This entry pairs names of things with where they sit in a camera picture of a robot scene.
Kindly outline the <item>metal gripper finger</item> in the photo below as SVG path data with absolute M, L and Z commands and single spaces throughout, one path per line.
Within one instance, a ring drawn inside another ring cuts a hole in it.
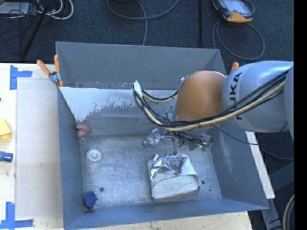
M 159 144 L 159 139 L 146 139 L 144 142 L 143 142 L 143 146 L 145 148 L 148 148 L 148 147 L 151 147 L 151 146 L 156 146 L 157 144 Z
M 162 134 L 158 128 L 154 128 L 151 131 L 151 137 L 152 139 L 164 139 L 165 138 L 164 134 Z

